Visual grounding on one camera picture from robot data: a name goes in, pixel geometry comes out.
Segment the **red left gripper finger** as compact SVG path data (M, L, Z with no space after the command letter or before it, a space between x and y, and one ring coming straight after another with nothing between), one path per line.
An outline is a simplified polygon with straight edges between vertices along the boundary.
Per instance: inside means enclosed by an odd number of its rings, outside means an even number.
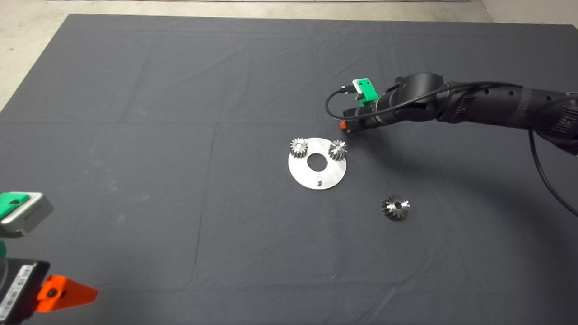
M50 275L37 294L35 312L48 313L92 304L98 294L96 288L78 283L66 276Z

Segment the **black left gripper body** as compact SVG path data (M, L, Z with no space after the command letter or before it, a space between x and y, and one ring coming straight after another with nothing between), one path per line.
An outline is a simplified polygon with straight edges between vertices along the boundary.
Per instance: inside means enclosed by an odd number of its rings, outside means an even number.
M0 260L0 323L19 325L35 313L37 295L49 271L47 261L2 258Z

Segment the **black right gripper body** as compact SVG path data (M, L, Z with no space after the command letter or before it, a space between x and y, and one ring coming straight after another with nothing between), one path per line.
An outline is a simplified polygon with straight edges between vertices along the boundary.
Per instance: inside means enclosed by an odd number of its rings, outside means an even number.
M392 107L396 101L390 95L382 95L375 101L368 102L366 105L356 108L350 108L343 111L345 117L351 117L347 121L349 132L359 132L378 127L384 127L400 122L396 111L387 111L376 115L378 111L386 110Z

